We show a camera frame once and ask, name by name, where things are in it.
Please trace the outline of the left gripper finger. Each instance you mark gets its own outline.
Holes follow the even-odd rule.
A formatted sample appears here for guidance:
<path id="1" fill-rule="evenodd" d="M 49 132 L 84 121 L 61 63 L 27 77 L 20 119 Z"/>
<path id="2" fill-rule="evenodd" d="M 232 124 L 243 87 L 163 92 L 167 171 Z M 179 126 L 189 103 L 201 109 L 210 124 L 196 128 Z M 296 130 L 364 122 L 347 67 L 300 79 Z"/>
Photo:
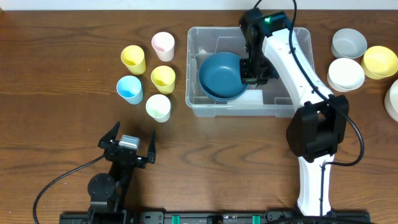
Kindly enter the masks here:
<path id="1" fill-rule="evenodd" d="M 147 161 L 148 163 L 154 164 L 156 158 L 156 150 L 155 150 L 155 131 L 153 131 L 149 147 L 147 150 Z"/>
<path id="2" fill-rule="evenodd" d="M 116 140 L 116 136 L 118 134 L 118 130 L 120 127 L 120 122 L 118 121 L 110 131 L 108 131 L 98 143 L 98 147 L 100 148 L 111 148 Z"/>

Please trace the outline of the dark blue large bowl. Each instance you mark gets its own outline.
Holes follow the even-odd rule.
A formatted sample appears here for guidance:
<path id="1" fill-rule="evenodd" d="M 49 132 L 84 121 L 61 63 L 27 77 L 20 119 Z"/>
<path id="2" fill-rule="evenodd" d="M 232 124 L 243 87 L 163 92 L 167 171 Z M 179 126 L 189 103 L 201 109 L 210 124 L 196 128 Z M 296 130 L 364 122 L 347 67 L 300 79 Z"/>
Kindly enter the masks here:
<path id="1" fill-rule="evenodd" d="M 211 99 L 229 101 L 241 96 L 248 89 L 248 85 L 202 85 L 201 89 Z"/>

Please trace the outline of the white small bowl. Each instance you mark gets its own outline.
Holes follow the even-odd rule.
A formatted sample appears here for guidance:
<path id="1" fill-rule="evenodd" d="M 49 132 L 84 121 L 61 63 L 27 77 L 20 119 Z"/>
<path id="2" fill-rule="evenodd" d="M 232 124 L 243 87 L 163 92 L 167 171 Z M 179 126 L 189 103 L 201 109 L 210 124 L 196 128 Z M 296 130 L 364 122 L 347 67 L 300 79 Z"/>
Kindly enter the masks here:
<path id="1" fill-rule="evenodd" d="M 364 70 L 352 59 L 338 58 L 328 68 L 327 82 L 336 91 L 356 90 L 362 86 L 364 80 Z"/>

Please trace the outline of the yellow small bowl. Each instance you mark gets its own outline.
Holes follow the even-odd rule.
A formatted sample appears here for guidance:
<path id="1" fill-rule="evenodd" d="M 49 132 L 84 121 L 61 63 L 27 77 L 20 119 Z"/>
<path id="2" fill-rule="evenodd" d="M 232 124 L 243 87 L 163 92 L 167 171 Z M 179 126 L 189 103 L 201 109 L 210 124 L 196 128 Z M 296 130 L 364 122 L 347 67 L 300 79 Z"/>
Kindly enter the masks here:
<path id="1" fill-rule="evenodd" d="M 397 55 L 387 47 L 370 47 L 363 55 L 361 66 L 368 78 L 380 80 L 391 77 L 397 73 Z"/>

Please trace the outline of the beige large bowl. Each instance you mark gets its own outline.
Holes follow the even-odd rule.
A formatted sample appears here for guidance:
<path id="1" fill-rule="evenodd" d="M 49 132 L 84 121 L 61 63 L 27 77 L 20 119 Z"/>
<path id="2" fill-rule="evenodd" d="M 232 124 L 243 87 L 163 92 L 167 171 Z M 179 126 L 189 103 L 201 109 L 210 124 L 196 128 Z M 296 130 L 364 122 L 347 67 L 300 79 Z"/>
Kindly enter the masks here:
<path id="1" fill-rule="evenodd" d="M 388 115 L 396 122 L 398 122 L 397 113 L 397 86 L 398 80 L 396 80 L 391 87 L 388 89 L 384 98 L 384 107 Z"/>

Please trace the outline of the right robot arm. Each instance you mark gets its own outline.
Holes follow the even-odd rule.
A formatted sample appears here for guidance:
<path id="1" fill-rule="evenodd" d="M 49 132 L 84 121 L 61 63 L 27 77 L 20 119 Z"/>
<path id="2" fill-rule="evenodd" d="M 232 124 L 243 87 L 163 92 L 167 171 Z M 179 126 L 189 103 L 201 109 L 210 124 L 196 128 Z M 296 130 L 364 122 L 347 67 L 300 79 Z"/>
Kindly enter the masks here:
<path id="1" fill-rule="evenodd" d="M 298 157 L 300 193 L 297 206 L 305 216 L 325 216 L 329 203 L 330 166 L 343 141 L 349 104 L 334 96 L 315 73 L 284 12 L 244 12 L 239 27 L 246 40 L 246 59 L 239 62 L 243 84 L 265 85 L 281 79 L 294 106 L 286 130 L 290 150 Z"/>

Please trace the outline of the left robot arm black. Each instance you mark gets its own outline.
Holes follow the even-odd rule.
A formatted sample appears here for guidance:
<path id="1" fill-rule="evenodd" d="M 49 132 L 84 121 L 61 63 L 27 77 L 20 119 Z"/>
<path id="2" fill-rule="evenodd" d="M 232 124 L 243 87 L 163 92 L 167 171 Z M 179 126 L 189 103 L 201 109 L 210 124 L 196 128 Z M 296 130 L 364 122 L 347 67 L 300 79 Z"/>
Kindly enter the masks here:
<path id="1" fill-rule="evenodd" d="M 134 169 L 143 169 L 146 164 L 155 162 L 155 133 L 152 133 L 147 155 L 140 156 L 137 154 L 140 139 L 123 135 L 117 140 L 119 127 L 120 122 L 117 122 L 98 143 L 104 150 L 104 158 L 112 164 L 109 172 L 97 174 L 89 181 L 89 211 L 94 213 L 120 212 Z"/>

